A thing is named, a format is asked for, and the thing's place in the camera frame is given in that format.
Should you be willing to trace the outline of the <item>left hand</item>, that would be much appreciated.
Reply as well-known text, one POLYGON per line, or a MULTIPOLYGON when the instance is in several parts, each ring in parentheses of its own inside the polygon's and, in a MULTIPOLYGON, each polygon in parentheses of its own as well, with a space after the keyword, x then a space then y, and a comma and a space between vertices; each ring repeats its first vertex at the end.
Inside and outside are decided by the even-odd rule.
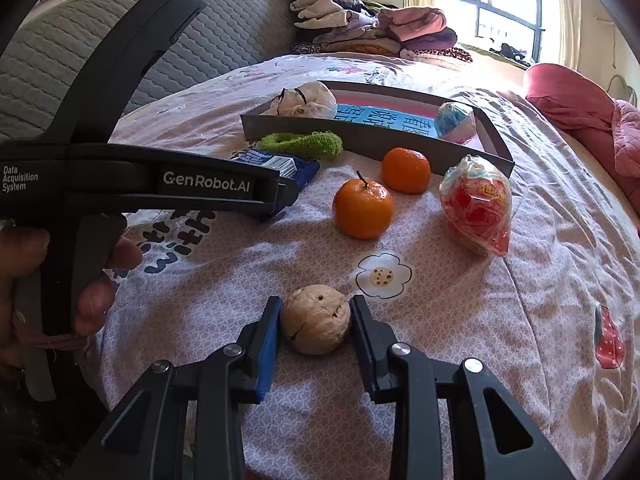
MULTIPOLYGON (((46 231, 1 230, 1 377, 12 377, 22 366, 13 333, 12 286, 16 278, 32 274, 47 255, 50 236, 46 231)), ((102 274, 78 298, 74 326, 80 336, 97 333, 115 300, 111 280, 102 274)))

